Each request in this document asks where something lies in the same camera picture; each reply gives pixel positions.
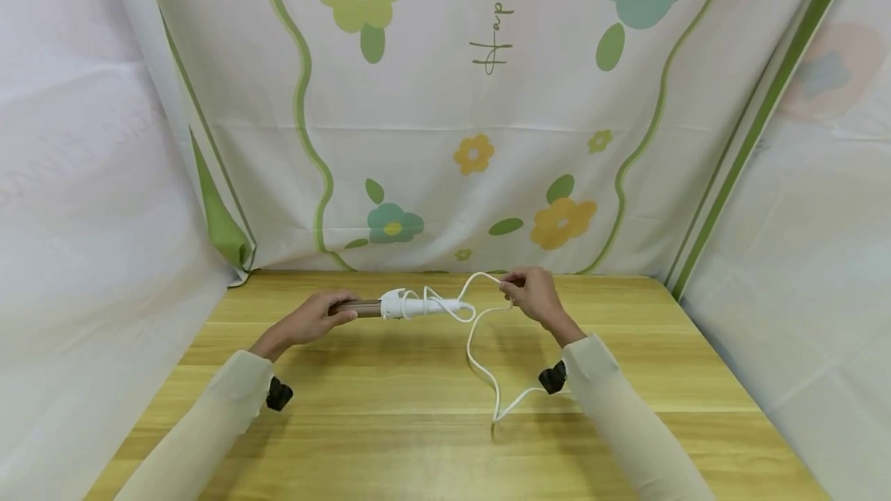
fabric backdrop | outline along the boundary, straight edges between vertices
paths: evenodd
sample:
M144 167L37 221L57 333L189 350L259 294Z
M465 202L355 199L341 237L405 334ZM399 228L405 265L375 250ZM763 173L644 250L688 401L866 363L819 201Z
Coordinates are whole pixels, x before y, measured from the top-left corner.
M833 499L889 498L891 14L838 0L684 308Z
M234 274L121 0L0 12L0 499L82 499Z
M158 0L156 32L237 267L657 274L802 1Z

table surface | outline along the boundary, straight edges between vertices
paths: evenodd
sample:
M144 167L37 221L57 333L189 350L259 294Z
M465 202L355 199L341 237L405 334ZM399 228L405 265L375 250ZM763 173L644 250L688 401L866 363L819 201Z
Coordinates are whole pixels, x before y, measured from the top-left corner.
M229 355L316 289L376 298L430 285L448 297L466 277L254 274L225 295L87 499L112 499ZM717 499L827 499L661 284L556 280L568 312L607 343ZM487 279L467 298L480 309L504 303ZM569 396L532 395L491 427L493 390L465 361L468 331L445 314L360 319L288 351L275 371L294 399L282 413L263 409L201 499L635 499ZM561 355L517 309L480 322L474 354L496 374L504 402Z

yellow flower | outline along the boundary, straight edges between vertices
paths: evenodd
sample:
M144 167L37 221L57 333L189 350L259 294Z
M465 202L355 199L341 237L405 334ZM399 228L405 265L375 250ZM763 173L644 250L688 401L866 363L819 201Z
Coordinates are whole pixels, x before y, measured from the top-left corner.
M489 168L489 159L496 154L496 149L489 143L486 134L461 140L461 147L455 151L453 159L461 167L461 173L467 176L471 172L482 172Z
M599 153L607 149L607 145L612 141L611 130L601 130L594 132L591 139L588 140L588 153Z
M561 197L535 214L535 228L529 239L543 250L556 250L569 238L582 236L594 213L597 213L597 203L575 204L568 197Z

beige sleeve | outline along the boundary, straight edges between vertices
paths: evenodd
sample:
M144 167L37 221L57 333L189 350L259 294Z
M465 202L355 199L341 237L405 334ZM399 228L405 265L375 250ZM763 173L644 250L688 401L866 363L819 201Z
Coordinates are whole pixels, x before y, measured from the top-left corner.
M200 399L133 472L117 501L197 499L263 407L273 365L239 350Z
M582 411L645 501L715 499L672 432L640 399L598 336L563 349L567 382Z

green stripe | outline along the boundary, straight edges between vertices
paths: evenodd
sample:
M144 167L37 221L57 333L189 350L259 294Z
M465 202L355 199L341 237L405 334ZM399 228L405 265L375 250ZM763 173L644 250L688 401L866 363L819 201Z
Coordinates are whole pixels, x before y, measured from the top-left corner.
M752 148L755 147L758 138L761 137L764 126L767 125L767 121L770 119L773 109L779 102L782 92L786 89L787 81L792 77L798 64L798 60L804 55L804 51L807 50L807 45L811 42L811 37L814 36L814 33L820 26L823 15L825 15L828 8L830 8L832 1L833 0L811 0L810 4L807 6L807 10L804 11L801 24L798 25L795 36L792 37L789 49L787 49L786 55L780 64L780 68L772 83L770 83L767 95L764 97L761 107L758 108L758 113L755 116L755 120L752 122L752 126L749 128L749 133L746 134L745 140L742 143L742 148L733 160L733 165L729 169L727 178L722 184L721 190L708 212L708 217L705 219L702 229L699 230L696 242L693 243L691 253L687 256L687 260L684 263L684 269L681 269L678 283L674 284L672 295L675 298L679 298L682 292L684 292L688 279L690 279L691 273L693 272L693 267L695 267L696 261L705 247L705 243L708 242L708 237L715 228L715 222L719 219L721 210L727 203L727 198L729 197L729 194L731 194L733 185L739 178L739 174L743 172L743 166L745 165Z
M225 208L220 197L217 184L213 182L210 169L204 160L204 154L195 141L195 134L189 126L189 137L192 138L192 150L195 155L195 166L198 168L198 183L201 188L201 199L204 200L204 214L207 219L207 235L225 260L235 267L246 270L251 259L251 242L248 241L241 227Z
M279 21L282 22L282 25L288 30L288 33L291 33L291 37L294 39L294 43L297 43L297 48L300 52L300 78L297 87L294 89L293 99L294 121L297 122L300 142L303 143L303 148L306 150L306 154L309 155L310 159L312 159L312 163L314 163L319 172L322 173L322 178L324 180L322 200L316 207L316 219L314 225L312 225L312 235L316 237L316 248L318 248L319 251L322 251L323 254L332 256L336 264L345 269L345 271L355 271L356 269L349 266L339 254L335 251L329 251L328 248L325 247L323 233L325 208L327 208L328 202L334 194L334 178L332 177L332 172L328 168L328 165L325 165L322 157L320 157L319 154L316 153L316 149L312 147L312 142L309 140L309 133L306 131L304 101L306 98L306 88L309 87L309 78L312 74L312 57L309 55L309 45L306 44L306 39L304 39L303 33L300 32L291 15L288 14L288 9L285 7L284 2L282 0L269 0L269 3L275 10L275 14L278 16Z
M708 13L708 9L711 3L714 0L705 0L705 3L702 5L702 8L699 9L699 13L696 17L693 18L693 21L684 33L681 34L681 37L678 39L678 42L674 44L673 48L668 54L668 58L666 63L662 67L662 78L659 80L659 95L656 101L656 109L653 112L652 120L650 120L650 127L647 130L646 135L644 135L643 140L641 140L640 144L637 146L637 149L634 149L631 155L628 155L628 158L625 162L622 163L618 172L616 173L615 180L615 189L616 196L618 197L618 213L616 214L616 221L613 224L612 230L609 232L609 237L607 237L607 242L603 245L603 249L600 250L600 253L597 255L597 258L592 262L591 265L577 272L576 274L584 274L590 273L594 271L599 265L600 262L603 262L604 259L609 255L609 250L612 249L613 243L616 241L616 236L618 235L618 230L622 226L622 219L625 218L625 208L626 208L626 197L625 197L625 177L628 173L629 169L631 169L632 165L640 159L640 156L644 154L647 148L652 141L652 138L656 135L656 130L658 129L659 122L662 122L662 114L664 112L664 103L666 103L666 97L668 95L668 73L670 72L671 65L674 62L674 56L678 54L678 50L680 50L681 45L684 45L687 38L696 30L696 27L699 25L699 22L705 17L705 14Z
M200 103L198 102L198 96L195 93L195 87L192 85L192 81L189 79L189 74L186 72L186 66L183 65L183 58L179 55L179 50L176 48L176 44L174 40L172 40L172 36L170 36L170 30L168 25L166 25L166 20L164 19L164 14L162 13L162 24L164 25L164 33L166 34L166 38L168 38L168 43L170 45L170 51L172 52L172 58L176 62L176 67L179 69L179 74L183 79L183 83L186 84L186 89L189 92L189 97L192 98L192 104L195 107L195 112L198 113L198 118L201 120L201 127L204 128L204 134L207 137L207 142L210 143L210 148L213 150L213 157L217 158L217 164L219 165L220 171L223 173L223 179L225 180L225 185L227 185L229 189L229 194L232 195L233 201L235 202L235 208L238 210L239 216L241 216L241 221L244 223L245 230L247 231L247 235L251 237L251 256L250 259L247 260L246 264L240 264L238 267L244 269L245 271L251 271L251 268L254 265L254 256L257 253L257 239L254 238L254 233L251 230L251 225L248 223L247 217L244 215L244 210L241 209L241 202L238 201L238 196L235 195L235 188L232 185L232 179L229 178L229 172L225 169L225 165L223 165L223 157L220 156L219 149L217 148L217 142L213 139L213 134L210 133L210 126L207 124L207 119L204 116L204 110L201 109ZM189 127L189 133L192 133L192 128ZM196 151L198 151L198 144L194 141L193 138L193 147ZM229 215L229 219L232 219L232 214L225 210L225 213ZM210 217L211 212L205 208L205 215ZM220 215L218 210L214 210L213 214ZM210 218L207 219L207 228L210 229L211 226L216 225L217 227L227 225L225 221L211 221ZM227 244L217 244L213 242L213 246L216 247L221 253L223 250L221 248L228 247Z
M693 228L696 227L696 221L699 219L699 214L702 213L702 208L705 207L705 201L708 198L708 195L711 194L712 187L715 185L715 181L719 177L719 173L721 172L721 167L723 166L723 162L727 158L727 154L729 153L729 148L733 145L733 140L736 138L736 134L739 131L739 128L743 126L743 119L746 116L746 112L749 110L749 106L752 103L752 99L755 98L755 94L757 92L758 86L761 84L761 81L764 78L764 74L767 72L767 67L770 65L770 62L764 66L764 69L761 71L761 75L758 76L758 81L755 85L755 90L749 95L749 99L746 99L745 107L742 108L742 111L739 113L739 118L736 120L736 124L733 126L733 131L729 134L729 139L725 144L725 148L721 151L721 156L719 157L719 161L715 164L715 169L712 172L712 176L708 179L708 186L705 187L705 192L702 195L702 198L699 199L699 204L696 207L696 213L693 213L693 219L690 222L690 226L687 228L687 233L684 236L684 241L681 242L681 247L678 248L678 255L674 256L674 261L671 264L671 268L668 269L668 277L666 277L666 281L664 283L668 285L671 280L671 276L674 274L674 268L678 266L678 262L681 260L681 254L684 253L684 249L687 247L687 242L690 240L690 236L693 234Z

